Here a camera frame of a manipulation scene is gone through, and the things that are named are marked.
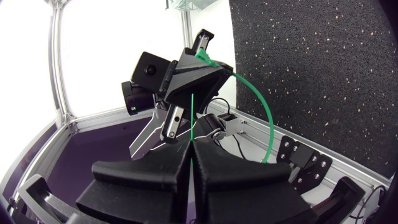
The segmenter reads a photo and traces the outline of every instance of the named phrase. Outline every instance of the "purple surface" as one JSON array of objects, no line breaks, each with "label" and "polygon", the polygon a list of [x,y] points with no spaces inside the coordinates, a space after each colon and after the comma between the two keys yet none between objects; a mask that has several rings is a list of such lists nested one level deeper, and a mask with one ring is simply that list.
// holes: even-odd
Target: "purple surface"
[{"label": "purple surface", "polygon": [[76,208],[76,199],[94,179],[92,164],[129,160],[129,146],[149,120],[131,121],[72,137],[47,181],[52,193]]}]

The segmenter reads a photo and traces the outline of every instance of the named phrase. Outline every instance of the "black rubber pad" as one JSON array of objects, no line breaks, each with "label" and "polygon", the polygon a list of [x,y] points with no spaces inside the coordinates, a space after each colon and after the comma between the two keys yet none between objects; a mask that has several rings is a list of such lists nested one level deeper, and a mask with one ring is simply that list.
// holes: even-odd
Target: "black rubber pad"
[{"label": "black rubber pad", "polygon": [[[390,177],[398,159],[397,41],[378,1],[230,0],[236,67],[274,123]],[[238,82],[237,107],[266,120]]]}]

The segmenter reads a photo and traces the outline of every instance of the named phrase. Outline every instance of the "white wall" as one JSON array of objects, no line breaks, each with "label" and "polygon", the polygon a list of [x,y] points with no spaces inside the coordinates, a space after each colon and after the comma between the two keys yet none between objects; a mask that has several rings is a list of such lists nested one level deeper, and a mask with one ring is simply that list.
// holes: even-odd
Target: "white wall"
[{"label": "white wall", "polygon": [[180,11],[165,1],[76,0],[63,11],[61,58],[70,110],[77,117],[125,107],[128,81],[143,51],[178,60]]},{"label": "white wall", "polygon": [[43,0],[0,4],[0,180],[23,148],[57,117],[49,75],[51,14]]},{"label": "white wall", "polygon": [[[229,1],[218,0],[202,11],[192,11],[191,24],[193,38],[201,29],[206,29],[215,35],[206,50],[210,58],[235,68],[234,37]],[[235,77],[229,78],[219,94],[218,97],[226,99],[231,106],[236,106]]]}]

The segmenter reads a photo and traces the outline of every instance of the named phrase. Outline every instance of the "green wire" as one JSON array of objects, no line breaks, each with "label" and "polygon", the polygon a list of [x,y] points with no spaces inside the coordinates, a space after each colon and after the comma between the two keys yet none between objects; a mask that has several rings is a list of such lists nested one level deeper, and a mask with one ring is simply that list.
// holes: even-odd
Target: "green wire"
[{"label": "green wire", "polygon": [[[219,67],[219,64],[216,63],[215,61],[213,61],[212,59],[210,59],[208,54],[206,53],[206,51],[203,50],[203,49],[199,49],[197,51],[197,53],[195,54],[195,58],[201,60],[202,62],[205,62],[208,65]],[[257,97],[260,99],[260,102],[262,103],[264,109],[266,110],[267,117],[268,117],[268,122],[269,122],[269,132],[270,132],[270,134],[269,134],[269,142],[268,142],[267,152],[266,152],[266,155],[264,156],[264,158],[262,159],[261,162],[263,162],[263,163],[267,162],[268,157],[271,154],[272,144],[274,142],[274,121],[272,120],[271,111],[270,111],[270,109],[268,107],[268,104],[267,104],[266,100],[264,99],[264,97],[262,97],[260,91],[258,91],[257,88],[254,87],[254,85],[252,85],[249,81],[247,81],[245,78],[243,78],[242,76],[238,75],[237,73],[232,73],[232,74],[233,74],[233,76],[235,76],[235,78],[237,78],[239,81],[243,82],[246,86],[248,86],[257,95]]]},{"label": "green wire", "polygon": [[191,98],[191,141],[193,140],[193,93]]}]

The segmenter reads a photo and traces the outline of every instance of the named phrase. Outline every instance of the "black camera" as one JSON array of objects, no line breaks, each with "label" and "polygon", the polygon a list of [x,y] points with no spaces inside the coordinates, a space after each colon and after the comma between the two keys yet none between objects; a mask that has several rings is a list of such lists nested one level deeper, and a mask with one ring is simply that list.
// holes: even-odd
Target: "black camera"
[{"label": "black camera", "polygon": [[131,81],[122,83],[123,97],[129,115],[154,108],[159,95],[164,95],[161,86],[171,62],[143,52]]}]

